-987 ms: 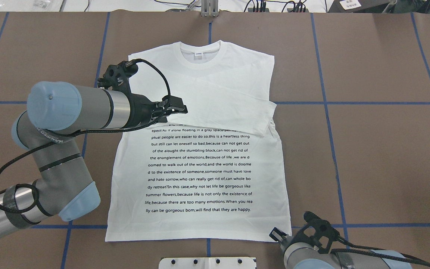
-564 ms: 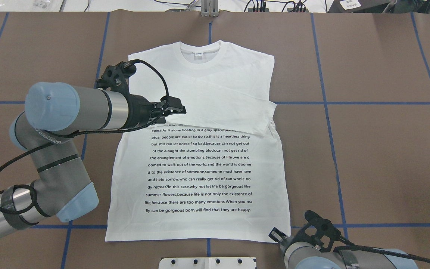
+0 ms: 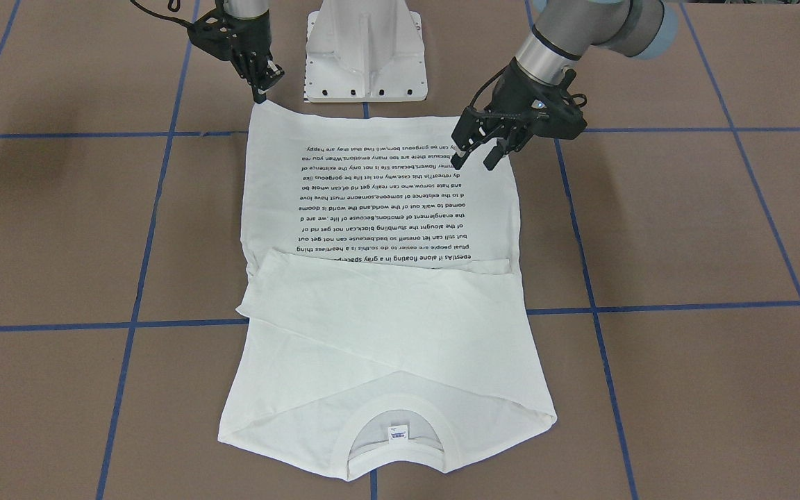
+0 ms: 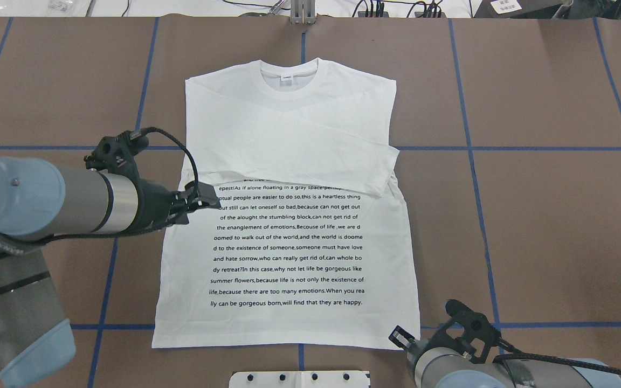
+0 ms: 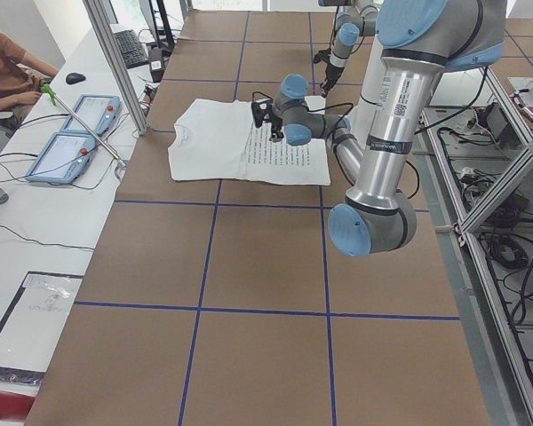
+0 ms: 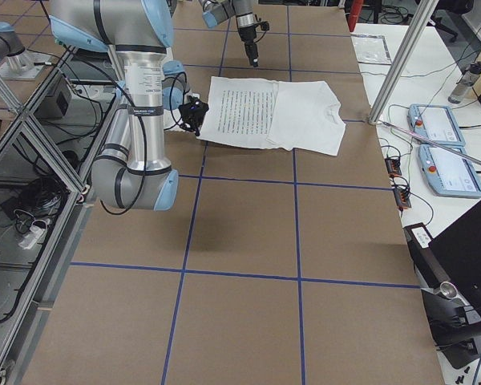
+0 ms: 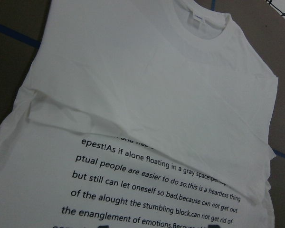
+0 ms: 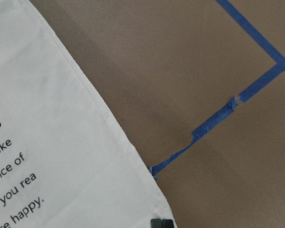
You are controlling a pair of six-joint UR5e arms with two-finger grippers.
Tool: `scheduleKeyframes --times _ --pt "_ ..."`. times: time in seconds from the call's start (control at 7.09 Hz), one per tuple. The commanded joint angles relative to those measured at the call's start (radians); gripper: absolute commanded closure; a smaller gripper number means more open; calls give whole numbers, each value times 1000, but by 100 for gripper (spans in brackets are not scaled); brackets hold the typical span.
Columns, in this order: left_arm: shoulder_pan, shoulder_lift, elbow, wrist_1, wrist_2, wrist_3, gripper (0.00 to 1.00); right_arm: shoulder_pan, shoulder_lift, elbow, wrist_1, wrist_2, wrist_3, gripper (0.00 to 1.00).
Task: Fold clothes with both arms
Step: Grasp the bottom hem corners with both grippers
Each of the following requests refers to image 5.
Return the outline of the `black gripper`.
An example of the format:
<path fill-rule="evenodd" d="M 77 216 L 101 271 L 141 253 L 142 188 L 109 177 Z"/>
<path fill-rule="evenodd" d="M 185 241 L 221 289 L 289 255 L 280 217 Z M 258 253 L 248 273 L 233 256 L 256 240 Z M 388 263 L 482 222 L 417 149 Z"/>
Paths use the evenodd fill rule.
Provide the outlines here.
<path fill-rule="evenodd" d="M 322 89 L 322 96 L 326 98 L 341 77 L 345 68 L 345 60 L 334 54 L 331 48 L 327 48 L 318 51 L 313 57 L 314 64 L 322 62 L 326 65 L 326 68 L 325 78 L 320 84 L 320 87 Z"/>
<path fill-rule="evenodd" d="M 264 123 L 271 124 L 271 141 L 281 142 L 283 140 L 282 118 L 275 112 L 274 101 L 272 99 L 253 100 L 251 102 L 251 113 L 257 129 L 261 128 Z"/>

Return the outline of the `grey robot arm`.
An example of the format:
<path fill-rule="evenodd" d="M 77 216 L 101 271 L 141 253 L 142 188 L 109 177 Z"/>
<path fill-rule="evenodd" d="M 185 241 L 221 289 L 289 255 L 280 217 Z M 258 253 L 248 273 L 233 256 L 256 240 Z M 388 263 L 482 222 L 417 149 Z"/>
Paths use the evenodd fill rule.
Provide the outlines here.
<path fill-rule="evenodd" d="M 318 4 L 336 7 L 329 47 L 313 57 L 314 64 L 325 64 L 325 77 L 320 87 L 322 96 L 326 98 L 342 76 L 361 39 L 376 34 L 380 5 L 376 1 L 319 1 Z"/>
<path fill-rule="evenodd" d="M 411 241 L 417 219 L 399 181 L 419 116 L 442 75 L 501 58 L 505 16 L 503 1 L 341 1 L 331 44 L 314 61 L 325 64 L 322 90 L 330 91 L 358 40 L 373 38 L 373 61 L 354 115 L 311 110 L 307 81 L 298 74 L 287 75 L 274 98 L 254 95 L 254 123 L 269 123 L 272 140 L 303 146 L 322 139 L 354 181 L 329 214 L 330 238 L 340 252 L 367 256 Z"/>

